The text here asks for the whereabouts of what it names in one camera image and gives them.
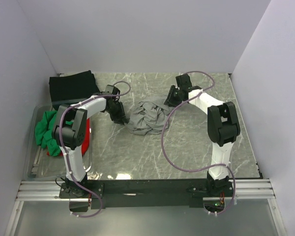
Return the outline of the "clear plastic bin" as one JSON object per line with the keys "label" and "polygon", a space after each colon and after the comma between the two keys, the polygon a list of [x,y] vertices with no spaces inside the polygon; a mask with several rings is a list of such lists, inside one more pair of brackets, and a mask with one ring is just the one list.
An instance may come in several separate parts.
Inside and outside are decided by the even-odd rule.
{"label": "clear plastic bin", "polygon": [[55,180],[64,178],[66,166],[60,146],[52,138],[59,105],[75,104],[81,99],[50,102],[33,110],[30,124],[23,180]]}

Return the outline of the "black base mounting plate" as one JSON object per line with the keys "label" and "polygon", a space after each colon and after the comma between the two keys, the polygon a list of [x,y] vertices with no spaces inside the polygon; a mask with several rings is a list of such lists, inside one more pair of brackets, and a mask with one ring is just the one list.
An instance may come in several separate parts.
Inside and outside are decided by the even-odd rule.
{"label": "black base mounting plate", "polygon": [[220,194],[206,191],[207,179],[143,179],[88,180],[87,188],[95,193],[71,188],[64,182],[59,198],[70,201],[83,199],[91,209],[112,207],[188,206],[203,208],[205,198],[231,197],[232,190]]}

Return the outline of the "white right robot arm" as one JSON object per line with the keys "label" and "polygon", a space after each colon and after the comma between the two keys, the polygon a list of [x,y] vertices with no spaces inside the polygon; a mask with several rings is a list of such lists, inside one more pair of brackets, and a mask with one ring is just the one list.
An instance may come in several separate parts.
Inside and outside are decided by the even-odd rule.
{"label": "white right robot arm", "polygon": [[225,190],[234,191],[236,184],[230,183],[233,172],[229,168],[231,149],[240,134],[240,125],[233,102],[223,102],[207,94],[206,88],[193,86],[189,73],[176,76],[176,85],[170,87],[165,105],[175,111],[187,103],[195,106],[207,116],[207,134],[212,142],[211,164],[207,171],[206,191],[217,196]]}

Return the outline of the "grey t-shirt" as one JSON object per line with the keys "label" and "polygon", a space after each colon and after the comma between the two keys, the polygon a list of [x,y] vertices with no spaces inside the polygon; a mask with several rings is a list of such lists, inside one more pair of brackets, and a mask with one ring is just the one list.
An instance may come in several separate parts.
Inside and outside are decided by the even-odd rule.
{"label": "grey t-shirt", "polygon": [[165,129],[169,127],[165,121],[174,109],[164,104],[165,99],[164,96],[150,96],[139,102],[125,126],[134,135],[161,134],[164,126]]}

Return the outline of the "aluminium rail frame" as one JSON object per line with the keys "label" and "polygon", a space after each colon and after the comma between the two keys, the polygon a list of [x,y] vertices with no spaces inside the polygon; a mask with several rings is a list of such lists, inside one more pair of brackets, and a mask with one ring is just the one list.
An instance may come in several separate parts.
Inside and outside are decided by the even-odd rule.
{"label": "aluminium rail frame", "polygon": [[[287,235],[272,185],[268,179],[230,180],[220,190],[209,189],[205,179],[92,180],[91,189],[105,207],[203,207],[207,201],[266,199],[280,236]],[[74,208],[100,207],[95,197],[69,184],[22,181],[5,235],[15,234],[25,202],[68,201]]]}

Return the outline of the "green t-shirt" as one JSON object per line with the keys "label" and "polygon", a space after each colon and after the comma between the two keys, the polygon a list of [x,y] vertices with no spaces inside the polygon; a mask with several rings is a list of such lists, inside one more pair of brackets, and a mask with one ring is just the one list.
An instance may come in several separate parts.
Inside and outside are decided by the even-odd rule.
{"label": "green t-shirt", "polygon": [[45,111],[41,121],[35,126],[35,141],[42,149],[47,150],[48,156],[60,156],[62,152],[56,140],[52,138],[52,130],[56,121],[57,111]]}

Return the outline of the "folded black t-shirt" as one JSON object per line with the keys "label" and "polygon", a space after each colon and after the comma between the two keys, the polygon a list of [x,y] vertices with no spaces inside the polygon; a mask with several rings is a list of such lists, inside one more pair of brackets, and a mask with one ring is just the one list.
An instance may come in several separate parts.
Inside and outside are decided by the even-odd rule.
{"label": "folded black t-shirt", "polygon": [[49,91],[55,110],[59,109],[60,102],[68,101],[71,104],[70,101],[79,102],[100,93],[95,76],[90,70],[69,76],[50,77]]}

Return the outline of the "red t-shirt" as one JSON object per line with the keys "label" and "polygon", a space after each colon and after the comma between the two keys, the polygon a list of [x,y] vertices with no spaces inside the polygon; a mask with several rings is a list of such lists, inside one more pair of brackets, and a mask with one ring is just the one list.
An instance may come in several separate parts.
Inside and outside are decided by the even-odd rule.
{"label": "red t-shirt", "polygon": [[[54,126],[55,120],[52,120],[49,124],[49,128],[44,135],[44,139],[47,145],[47,155],[52,157],[63,156],[62,151],[60,150],[59,145],[57,145],[56,140],[52,138],[52,128]],[[90,120],[87,119],[86,125],[86,136],[82,143],[82,155],[84,155],[89,148],[90,140]]]}

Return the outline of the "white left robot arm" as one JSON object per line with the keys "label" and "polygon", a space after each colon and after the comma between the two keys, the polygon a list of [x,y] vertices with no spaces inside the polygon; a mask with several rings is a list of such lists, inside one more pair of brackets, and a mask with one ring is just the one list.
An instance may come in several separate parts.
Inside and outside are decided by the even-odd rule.
{"label": "white left robot arm", "polygon": [[82,144],[86,137],[87,120],[97,113],[107,112],[112,122],[125,125],[128,123],[115,84],[107,85],[105,90],[76,104],[59,106],[52,138],[56,140],[64,156],[66,165],[66,186],[78,198],[84,197],[89,190],[87,172],[82,158]]}

